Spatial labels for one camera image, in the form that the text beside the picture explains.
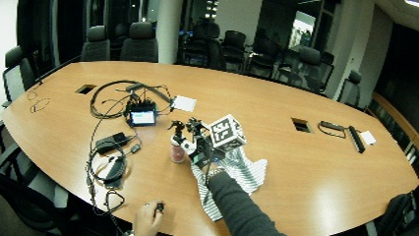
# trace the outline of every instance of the person's arm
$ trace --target person's arm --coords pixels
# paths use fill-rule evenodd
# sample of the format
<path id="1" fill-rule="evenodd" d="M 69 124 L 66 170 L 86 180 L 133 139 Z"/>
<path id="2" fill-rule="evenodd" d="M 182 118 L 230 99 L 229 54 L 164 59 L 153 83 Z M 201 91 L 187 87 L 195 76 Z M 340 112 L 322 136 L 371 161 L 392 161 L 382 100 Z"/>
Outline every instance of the person's arm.
<path id="1" fill-rule="evenodd" d="M 209 190 L 231 235 L 285 235 L 226 172 L 209 179 Z"/>
<path id="2" fill-rule="evenodd" d="M 165 205 L 161 200 L 153 200 L 136 212 L 133 222 L 134 236 L 156 236 L 162 222 L 164 211 L 160 211 L 157 204 Z"/>

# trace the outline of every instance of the white card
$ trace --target white card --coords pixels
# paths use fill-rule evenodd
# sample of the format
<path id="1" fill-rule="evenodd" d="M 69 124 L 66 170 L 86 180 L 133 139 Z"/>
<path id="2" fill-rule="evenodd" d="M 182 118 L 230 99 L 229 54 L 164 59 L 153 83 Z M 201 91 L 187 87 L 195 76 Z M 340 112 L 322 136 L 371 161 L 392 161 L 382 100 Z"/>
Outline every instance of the white card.
<path id="1" fill-rule="evenodd" d="M 362 137 L 367 145 L 372 145 L 376 143 L 376 138 L 372 136 L 370 131 L 364 131 L 362 133 Z"/>
<path id="2" fill-rule="evenodd" d="M 197 104 L 197 100 L 187 98 L 185 96 L 175 96 L 174 101 L 173 101 L 173 105 L 171 107 L 174 109 L 179 109 L 179 110 L 185 110 L 185 111 L 194 111 L 195 108 L 195 104 Z"/>

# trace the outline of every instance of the display screen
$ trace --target display screen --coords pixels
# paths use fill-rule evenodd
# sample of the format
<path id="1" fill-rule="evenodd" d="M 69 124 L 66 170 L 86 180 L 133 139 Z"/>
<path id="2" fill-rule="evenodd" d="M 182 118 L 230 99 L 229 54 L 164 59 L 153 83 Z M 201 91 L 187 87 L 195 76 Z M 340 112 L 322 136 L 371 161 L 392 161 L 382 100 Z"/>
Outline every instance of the display screen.
<path id="1" fill-rule="evenodd" d="M 132 125 L 154 125 L 154 112 L 153 111 L 137 111 L 130 112 Z"/>

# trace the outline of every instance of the hand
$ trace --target hand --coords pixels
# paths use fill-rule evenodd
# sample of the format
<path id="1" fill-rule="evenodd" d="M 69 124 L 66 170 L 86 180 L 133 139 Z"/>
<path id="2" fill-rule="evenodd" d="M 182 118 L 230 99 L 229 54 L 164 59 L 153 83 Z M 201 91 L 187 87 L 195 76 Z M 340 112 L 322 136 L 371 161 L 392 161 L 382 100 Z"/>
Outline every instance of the hand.
<path id="1" fill-rule="evenodd" d="M 161 200 L 153 200 L 137 210 L 133 222 L 136 236 L 156 236 L 164 216 L 164 212 L 156 209 L 157 204 L 166 205 Z"/>

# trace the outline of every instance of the table outlet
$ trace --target table outlet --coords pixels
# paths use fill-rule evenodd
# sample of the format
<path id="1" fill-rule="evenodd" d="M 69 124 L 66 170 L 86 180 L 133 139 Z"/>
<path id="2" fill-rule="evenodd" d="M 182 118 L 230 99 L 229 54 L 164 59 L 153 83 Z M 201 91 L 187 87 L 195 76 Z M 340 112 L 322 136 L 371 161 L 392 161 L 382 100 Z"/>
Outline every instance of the table outlet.
<path id="1" fill-rule="evenodd" d="M 295 129 L 298 131 L 312 133 L 312 129 L 307 121 L 297 119 L 297 118 L 291 118 L 291 120 L 293 120 L 293 125 L 295 126 Z"/>
<path id="2" fill-rule="evenodd" d="M 88 94 L 94 87 L 96 87 L 94 85 L 84 85 L 76 92 L 81 94 Z"/>

